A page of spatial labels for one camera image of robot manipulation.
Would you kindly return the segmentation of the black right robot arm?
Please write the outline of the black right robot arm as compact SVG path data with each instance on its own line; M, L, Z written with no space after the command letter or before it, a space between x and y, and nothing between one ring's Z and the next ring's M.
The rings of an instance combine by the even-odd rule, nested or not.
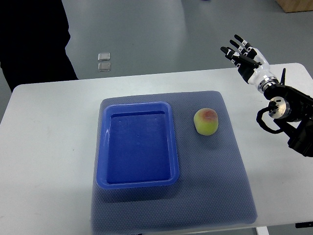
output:
M305 157L313 156L313 99L299 90L285 85L286 70L281 80L265 77L258 84L258 90L269 100L267 107L257 113L256 121L265 131L272 134L285 133L288 146ZM279 127L269 128L262 120L263 114L273 119Z

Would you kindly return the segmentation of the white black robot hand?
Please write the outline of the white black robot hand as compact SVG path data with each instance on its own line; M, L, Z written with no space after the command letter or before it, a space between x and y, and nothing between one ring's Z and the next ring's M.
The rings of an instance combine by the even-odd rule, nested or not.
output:
M256 87L263 93L269 86L278 84L278 79L270 71L270 65L259 49L253 47L239 35L234 35L235 40L230 40L235 47L221 47L226 59L231 61L242 79Z

